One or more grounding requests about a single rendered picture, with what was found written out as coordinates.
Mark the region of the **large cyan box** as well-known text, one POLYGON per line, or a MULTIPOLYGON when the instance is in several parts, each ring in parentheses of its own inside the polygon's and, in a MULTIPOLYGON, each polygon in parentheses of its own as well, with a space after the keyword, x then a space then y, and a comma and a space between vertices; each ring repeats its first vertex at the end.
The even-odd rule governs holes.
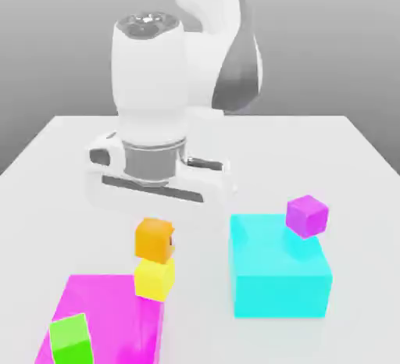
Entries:
POLYGON ((233 214, 228 242, 234 316, 314 319, 327 311, 333 281, 317 237, 303 239, 283 214, 233 214))

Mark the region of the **small yellow cube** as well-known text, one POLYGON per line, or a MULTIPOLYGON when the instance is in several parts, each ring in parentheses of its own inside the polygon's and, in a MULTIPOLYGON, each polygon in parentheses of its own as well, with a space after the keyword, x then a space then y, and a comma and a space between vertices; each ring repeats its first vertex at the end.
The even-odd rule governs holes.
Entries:
POLYGON ((134 271, 135 294, 157 302, 166 300, 174 281, 174 258, 166 264, 141 259, 134 271))

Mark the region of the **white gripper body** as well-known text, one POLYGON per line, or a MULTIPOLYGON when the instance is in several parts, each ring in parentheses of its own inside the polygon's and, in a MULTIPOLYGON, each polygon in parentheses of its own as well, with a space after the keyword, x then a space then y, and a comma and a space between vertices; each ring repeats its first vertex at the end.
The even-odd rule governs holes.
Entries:
POLYGON ((219 212, 234 190, 221 162, 178 156, 121 162, 96 156, 86 160, 85 176, 92 205, 133 214, 219 212))

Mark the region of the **small green cube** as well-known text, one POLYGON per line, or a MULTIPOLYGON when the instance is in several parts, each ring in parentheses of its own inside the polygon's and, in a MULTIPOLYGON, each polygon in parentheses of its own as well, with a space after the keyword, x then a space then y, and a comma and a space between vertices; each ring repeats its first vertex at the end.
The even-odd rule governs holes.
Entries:
POLYGON ((91 336, 84 313, 52 322, 49 338, 55 364, 94 364, 91 336))

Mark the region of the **small orange cube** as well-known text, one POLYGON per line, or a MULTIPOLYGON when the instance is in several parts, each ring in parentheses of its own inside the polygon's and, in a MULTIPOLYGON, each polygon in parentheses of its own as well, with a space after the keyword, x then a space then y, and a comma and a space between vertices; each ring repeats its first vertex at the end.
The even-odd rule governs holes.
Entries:
POLYGON ((135 230, 135 255, 160 264, 171 258, 173 246, 173 224, 156 218, 144 218, 135 230))

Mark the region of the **small purple cube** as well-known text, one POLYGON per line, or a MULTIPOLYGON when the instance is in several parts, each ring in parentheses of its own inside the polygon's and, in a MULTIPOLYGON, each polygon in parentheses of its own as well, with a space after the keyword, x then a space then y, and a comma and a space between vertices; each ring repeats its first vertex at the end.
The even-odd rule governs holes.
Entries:
POLYGON ((287 203, 286 226, 306 239, 323 233, 327 227, 329 208, 312 195, 287 203))

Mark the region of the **large magenta box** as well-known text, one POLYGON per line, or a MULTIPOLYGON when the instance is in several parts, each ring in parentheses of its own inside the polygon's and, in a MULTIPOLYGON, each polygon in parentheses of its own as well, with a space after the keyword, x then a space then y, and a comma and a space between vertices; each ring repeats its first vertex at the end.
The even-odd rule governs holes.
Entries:
MULTIPOLYGON (((70 276, 52 322, 79 313, 87 319, 94 364, 159 364, 164 304, 138 297, 132 275, 70 276)), ((55 364, 49 331, 34 364, 55 364)))

